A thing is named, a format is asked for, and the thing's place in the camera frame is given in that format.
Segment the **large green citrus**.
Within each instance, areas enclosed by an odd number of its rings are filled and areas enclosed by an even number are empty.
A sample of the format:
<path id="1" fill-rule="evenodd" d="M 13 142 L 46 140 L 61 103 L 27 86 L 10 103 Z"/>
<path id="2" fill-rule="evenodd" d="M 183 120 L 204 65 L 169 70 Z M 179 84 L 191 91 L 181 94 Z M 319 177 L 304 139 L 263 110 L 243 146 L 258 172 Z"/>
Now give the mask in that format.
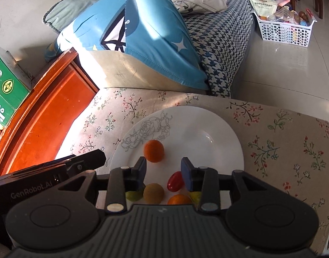
<path id="1" fill-rule="evenodd" d="M 201 201 L 201 196 L 202 196 L 202 192 L 190 192 L 189 193 L 189 197 L 192 201 L 192 203 L 194 203 L 194 205 L 198 205 Z"/>

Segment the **small green citrus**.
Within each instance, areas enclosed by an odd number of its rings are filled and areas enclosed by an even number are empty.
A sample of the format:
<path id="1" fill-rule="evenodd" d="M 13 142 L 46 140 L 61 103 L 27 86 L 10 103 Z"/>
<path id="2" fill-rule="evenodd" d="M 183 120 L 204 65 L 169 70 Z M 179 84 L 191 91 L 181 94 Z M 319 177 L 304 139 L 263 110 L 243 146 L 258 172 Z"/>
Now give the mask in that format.
<path id="1" fill-rule="evenodd" d="M 125 193 L 125 196 L 127 200 L 131 202 L 139 201 L 143 198 L 143 192 L 142 191 L 128 191 Z"/>

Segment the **red cherry tomato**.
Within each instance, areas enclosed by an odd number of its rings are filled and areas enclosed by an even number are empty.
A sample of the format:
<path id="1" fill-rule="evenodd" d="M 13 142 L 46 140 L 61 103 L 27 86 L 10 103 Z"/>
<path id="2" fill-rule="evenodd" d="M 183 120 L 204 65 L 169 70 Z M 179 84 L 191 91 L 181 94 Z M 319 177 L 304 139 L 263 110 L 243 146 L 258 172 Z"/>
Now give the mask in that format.
<path id="1" fill-rule="evenodd" d="M 168 179 L 167 190 L 170 192 L 177 192 L 184 187 L 185 183 L 182 178 L 181 171 L 173 173 L 173 175 Z"/>

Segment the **small orange mandarin back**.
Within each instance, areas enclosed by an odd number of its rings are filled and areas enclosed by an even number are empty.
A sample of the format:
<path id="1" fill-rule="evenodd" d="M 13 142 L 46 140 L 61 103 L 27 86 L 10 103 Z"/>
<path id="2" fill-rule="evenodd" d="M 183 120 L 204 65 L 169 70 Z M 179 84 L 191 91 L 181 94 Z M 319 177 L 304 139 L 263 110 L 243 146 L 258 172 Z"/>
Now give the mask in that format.
<path id="1" fill-rule="evenodd" d="M 169 198 L 167 204 L 168 205 L 184 205 L 191 204 L 192 200 L 190 197 L 182 194 L 173 195 Z"/>

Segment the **brown kiwi front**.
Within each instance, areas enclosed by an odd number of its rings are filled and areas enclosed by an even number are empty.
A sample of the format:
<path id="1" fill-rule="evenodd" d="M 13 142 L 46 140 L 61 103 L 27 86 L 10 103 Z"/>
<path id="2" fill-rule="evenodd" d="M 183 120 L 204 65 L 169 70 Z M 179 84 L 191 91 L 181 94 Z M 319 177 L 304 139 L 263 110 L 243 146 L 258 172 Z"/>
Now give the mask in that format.
<path id="1" fill-rule="evenodd" d="M 147 204 L 160 204 L 165 196 L 165 191 L 158 183 L 148 184 L 143 191 L 143 198 Z"/>

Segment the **white floral plate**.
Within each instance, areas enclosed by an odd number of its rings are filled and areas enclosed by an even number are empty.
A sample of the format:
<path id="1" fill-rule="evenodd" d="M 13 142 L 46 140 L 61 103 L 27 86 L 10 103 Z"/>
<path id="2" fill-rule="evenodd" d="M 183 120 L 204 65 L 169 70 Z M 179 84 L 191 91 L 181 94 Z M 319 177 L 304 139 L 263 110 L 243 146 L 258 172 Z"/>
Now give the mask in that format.
<path id="1" fill-rule="evenodd" d="M 244 169 L 240 141 L 226 120 L 203 108 L 181 106 L 156 111 L 135 124 L 117 146 L 110 166 L 98 173 L 133 167 L 150 140 L 162 143 L 164 159 L 147 163 L 147 185 L 158 183 L 166 188 L 169 177 L 181 169 L 184 157 L 195 167 L 211 167 L 220 174 Z"/>

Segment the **floral tablecloth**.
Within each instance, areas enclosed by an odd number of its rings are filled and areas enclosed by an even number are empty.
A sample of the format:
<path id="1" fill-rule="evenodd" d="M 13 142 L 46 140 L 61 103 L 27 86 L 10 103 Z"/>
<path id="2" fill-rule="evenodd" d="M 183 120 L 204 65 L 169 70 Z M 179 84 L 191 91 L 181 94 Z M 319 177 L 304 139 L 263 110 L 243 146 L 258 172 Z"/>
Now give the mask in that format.
<path id="1" fill-rule="evenodd" d="M 101 169 L 106 173 L 127 131 L 139 124 L 148 133 L 157 125 L 143 118 L 180 106 L 200 107 L 223 118 L 241 143 L 248 173 L 311 205 L 320 221 L 312 248 L 321 253 L 329 239 L 329 123 L 322 119 L 229 98 L 109 88 L 100 90 L 76 118 L 58 156 L 100 149 L 107 158 Z"/>

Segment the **green cardboard box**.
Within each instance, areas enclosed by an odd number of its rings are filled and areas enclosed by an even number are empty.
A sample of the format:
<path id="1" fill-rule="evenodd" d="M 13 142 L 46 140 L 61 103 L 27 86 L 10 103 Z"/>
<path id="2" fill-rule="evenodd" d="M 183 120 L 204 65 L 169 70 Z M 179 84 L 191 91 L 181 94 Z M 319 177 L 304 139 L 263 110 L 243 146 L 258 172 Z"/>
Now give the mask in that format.
<path id="1" fill-rule="evenodd" d="M 6 126 L 32 90 L 32 76 L 0 47 L 0 124 Z"/>

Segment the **houndstooth sofa cover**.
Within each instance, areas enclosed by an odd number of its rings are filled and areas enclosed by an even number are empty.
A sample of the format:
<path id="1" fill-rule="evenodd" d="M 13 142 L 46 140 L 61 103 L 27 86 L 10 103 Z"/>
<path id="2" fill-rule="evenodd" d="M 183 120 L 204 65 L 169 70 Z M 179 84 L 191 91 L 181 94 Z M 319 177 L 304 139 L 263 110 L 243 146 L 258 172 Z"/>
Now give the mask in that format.
<path id="1" fill-rule="evenodd" d="M 249 0 L 227 0 L 224 12 L 184 20 L 208 77 L 209 93 L 232 98 L 255 29 Z"/>

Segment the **blue patterned pillow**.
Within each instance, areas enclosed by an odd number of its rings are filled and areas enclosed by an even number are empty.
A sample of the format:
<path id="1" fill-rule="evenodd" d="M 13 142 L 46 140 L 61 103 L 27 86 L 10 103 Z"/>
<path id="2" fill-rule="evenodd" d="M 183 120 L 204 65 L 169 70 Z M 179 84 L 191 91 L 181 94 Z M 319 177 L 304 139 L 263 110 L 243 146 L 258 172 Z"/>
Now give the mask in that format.
<path id="1" fill-rule="evenodd" d="M 171 0 L 99 0 L 60 32 L 45 59 L 71 48 L 128 54 L 177 83 L 208 89 L 201 59 Z"/>

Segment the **white plastic basket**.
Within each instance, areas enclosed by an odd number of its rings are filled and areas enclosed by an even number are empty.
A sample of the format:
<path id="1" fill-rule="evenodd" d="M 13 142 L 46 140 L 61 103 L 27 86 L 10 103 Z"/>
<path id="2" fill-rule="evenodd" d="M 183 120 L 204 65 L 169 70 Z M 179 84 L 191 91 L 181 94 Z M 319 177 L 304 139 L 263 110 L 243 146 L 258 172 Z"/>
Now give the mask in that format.
<path id="1" fill-rule="evenodd" d="M 254 11 L 251 13 L 258 23 L 261 37 L 264 41 L 292 44 L 301 47 L 309 46 L 313 25 L 317 22 L 313 15 L 308 14 L 310 23 L 308 26 L 302 26 L 294 25 L 293 23 L 262 20 Z"/>

